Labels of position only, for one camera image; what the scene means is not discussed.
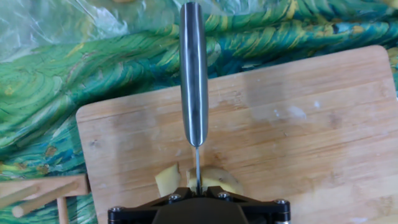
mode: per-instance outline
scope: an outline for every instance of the wooden rack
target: wooden rack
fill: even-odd
[[[12,214],[20,218],[57,200],[60,224],[67,224],[69,219],[66,197],[86,195],[89,192],[86,174],[0,182],[0,209],[26,200],[12,209]]]

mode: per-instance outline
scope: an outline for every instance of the potato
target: potato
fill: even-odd
[[[215,167],[204,166],[200,168],[202,191],[206,191],[207,187],[220,186],[225,191],[243,195],[243,186],[228,171]],[[188,185],[192,191],[196,191],[197,173],[196,168],[187,171]]]
[[[181,181],[178,163],[157,174],[155,180],[161,197],[175,192]]]

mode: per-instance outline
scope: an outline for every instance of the metal knife handle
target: metal knife handle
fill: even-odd
[[[208,88],[205,28],[201,7],[189,2],[180,12],[180,71],[185,135],[202,145],[208,131]]]

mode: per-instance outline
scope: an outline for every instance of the cutting board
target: cutting board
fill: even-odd
[[[201,164],[245,195],[285,198],[292,223],[398,223],[398,103],[387,52],[349,50],[209,80]],[[156,199],[154,176],[194,167],[180,87],[86,105],[76,115],[99,223]]]

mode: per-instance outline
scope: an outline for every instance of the screw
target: screw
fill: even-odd
[[[110,208],[110,210],[112,212],[121,212],[123,209],[125,209],[125,207],[122,207],[122,206],[116,206],[116,207]]]
[[[280,205],[284,205],[286,204],[288,201],[285,199],[275,199],[274,200],[275,203],[280,204]]]
[[[229,196],[231,196],[228,192],[220,192],[217,194],[218,198],[228,198]]]
[[[181,195],[179,195],[179,194],[170,194],[169,201],[173,202],[173,201],[178,200],[180,198],[181,198]]]

